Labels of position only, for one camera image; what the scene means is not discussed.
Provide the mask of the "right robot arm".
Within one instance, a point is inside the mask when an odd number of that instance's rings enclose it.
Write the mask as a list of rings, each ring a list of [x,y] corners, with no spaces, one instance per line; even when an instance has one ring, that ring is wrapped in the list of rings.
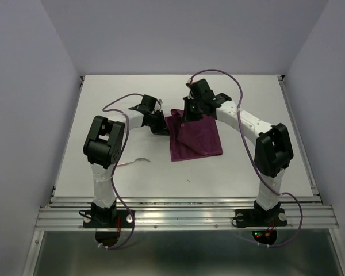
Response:
[[[281,208],[282,178],[294,157],[287,127],[262,121],[226,94],[215,94],[206,79],[189,80],[186,86],[189,94],[183,99],[184,121],[198,121],[204,115],[210,116],[237,130],[245,150],[249,149],[248,143],[255,147],[254,154],[248,154],[248,157],[259,178],[258,195],[253,208],[236,214],[237,227],[276,220]]]

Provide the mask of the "purple cloth napkin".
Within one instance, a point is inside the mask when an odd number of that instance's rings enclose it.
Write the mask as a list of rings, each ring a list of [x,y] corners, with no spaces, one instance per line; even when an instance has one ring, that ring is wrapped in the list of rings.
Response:
[[[203,116],[199,121],[183,122],[183,110],[171,109],[165,118],[170,132],[170,156],[173,162],[223,154],[216,121]]]

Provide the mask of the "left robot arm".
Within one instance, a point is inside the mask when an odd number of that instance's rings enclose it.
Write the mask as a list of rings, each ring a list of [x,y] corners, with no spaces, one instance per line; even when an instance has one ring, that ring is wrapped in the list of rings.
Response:
[[[135,106],[120,110],[112,105],[129,97],[123,96],[106,105],[104,113],[114,116],[95,116],[87,134],[83,153],[90,163],[93,175],[94,196],[89,211],[79,214],[86,223],[99,223],[109,227],[116,222],[117,193],[113,177],[116,167],[133,129],[149,127],[154,135],[168,135],[162,101],[150,95],[141,95],[141,102]]]

